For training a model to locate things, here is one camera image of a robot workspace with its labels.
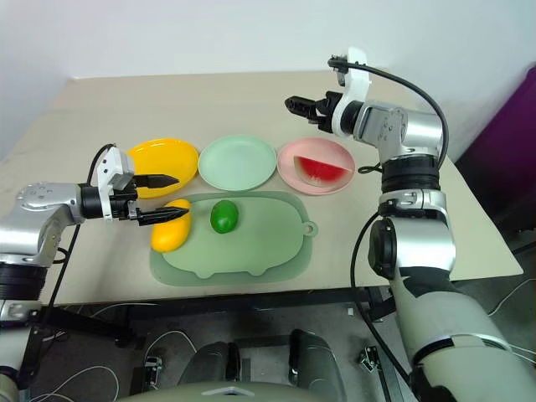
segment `green cutting board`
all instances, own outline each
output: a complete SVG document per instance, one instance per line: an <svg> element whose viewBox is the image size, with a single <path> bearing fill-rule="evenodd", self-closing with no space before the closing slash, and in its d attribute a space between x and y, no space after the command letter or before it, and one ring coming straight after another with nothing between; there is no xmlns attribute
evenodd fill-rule
<svg viewBox="0 0 536 402"><path fill-rule="evenodd" d="M193 213L187 242L172 253L151 251L151 270L160 282L209 286L284 281L307 268L317 226L309 222L299 198L283 192L185 198L192 203ZM216 234L209 223L210 210L221 199L229 199L239 208L239 225L228 234Z"/></svg>

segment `beige table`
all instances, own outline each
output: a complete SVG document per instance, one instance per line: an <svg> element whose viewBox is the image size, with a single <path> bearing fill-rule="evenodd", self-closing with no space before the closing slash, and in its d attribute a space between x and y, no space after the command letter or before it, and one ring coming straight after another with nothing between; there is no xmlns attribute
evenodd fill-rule
<svg viewBox="0 0 536 402"><path fill-rule="evenodd" d="M104 143L116 142L123 150L158 137L176 137L198 150L229 134L264 138L275 149L306 136L342 143L358 166L375 164L372 147L319 132L315 126L286 111L289 95L319 99L337 90L336 76L322 73L236 75L175 75L73 80L54 104L31 126L0 166L0 214L13 205L15 193L38 181L81 183L91 158ZM383 80L373 82L371 97L412 105L404 90ZM491 220L466 186L450 160L441 169L456 239L456 268L452 279L510 276L522 272ZM174 287L156 281L149 270L150 227L133 222L105 224L87 221L71 258L57 298L58 303L88 303L179 298L236 293L278 292L348 287L353 243L367 218L376 210L380 176L356 174L340 193L313 197L295 192L275 173L259 190L294 193L318 224L312 259L295 279L277 283ZM142 200L150 209L187 193L216 191L199 176L171 196ZM72 228L64 232L67 245ZM368 238L358 255L357 283L386 283L369 268ZM49 270L42 300L46 302L59 273Z"/></svg>

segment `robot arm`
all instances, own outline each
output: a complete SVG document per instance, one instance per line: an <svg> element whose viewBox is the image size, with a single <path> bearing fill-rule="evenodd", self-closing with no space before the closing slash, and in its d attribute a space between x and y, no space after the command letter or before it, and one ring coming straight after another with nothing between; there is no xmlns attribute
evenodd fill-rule
<svg viewBox="0 0 536 402"><path fill-rule="evenodd" d="M372 225L368 262L389 280L413 368L410 386L423 401L532 400L534 378L478 303L449 280L456 247L439 185L448 132L441 109L428 95L437 115L367 102L363 75L377 70L357 64L358 56L350 50L328 62L344 93L320 101L293 96L286 107L320 130L378 149L382 219ZM356 82L365 91L356 91Z"/></svg>
<svg viewBox="0 0 536 402"><path fill-rule="evenodd" d="M36 183L16 196L0 219L0 401L17 400L37 373L42 338L39 296L65 227L86 219L137 220L139 225L176 219L187 209L143 212L137 188L177 183L166 175L135 175L130 157L109 147L96 168L98 184Z"/></svg>

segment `red watermelon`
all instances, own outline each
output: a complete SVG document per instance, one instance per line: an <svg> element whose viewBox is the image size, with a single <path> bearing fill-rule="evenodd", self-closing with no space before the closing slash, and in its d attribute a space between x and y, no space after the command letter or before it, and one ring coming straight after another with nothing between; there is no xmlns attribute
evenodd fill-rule
<svg viewBox="0 0 536 402"><path fill-rule="evenodd" d="M294 167L298 176L306 183L318 187L332 186L352 175L352 171L331 165L329 163L315 161L308 157L294 157Z"/></svg>

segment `pink plate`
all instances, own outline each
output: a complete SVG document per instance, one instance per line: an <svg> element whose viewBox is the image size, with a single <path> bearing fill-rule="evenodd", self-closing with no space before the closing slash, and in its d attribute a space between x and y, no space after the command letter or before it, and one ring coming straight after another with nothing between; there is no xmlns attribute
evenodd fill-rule
<svg viewBox="0 0 536 402"><path fill-rule="evenodd" d="M317 187L305 183L294 167L294 156L308 157L319 162L339 166L352 172L345 180L331 186ZM352 155L336 142L319 137L307 137L286 144L277 155L277 171L283 180L291 187L305 194L323 195L336 193L348 186L355 172L355 162Z"/></svg>

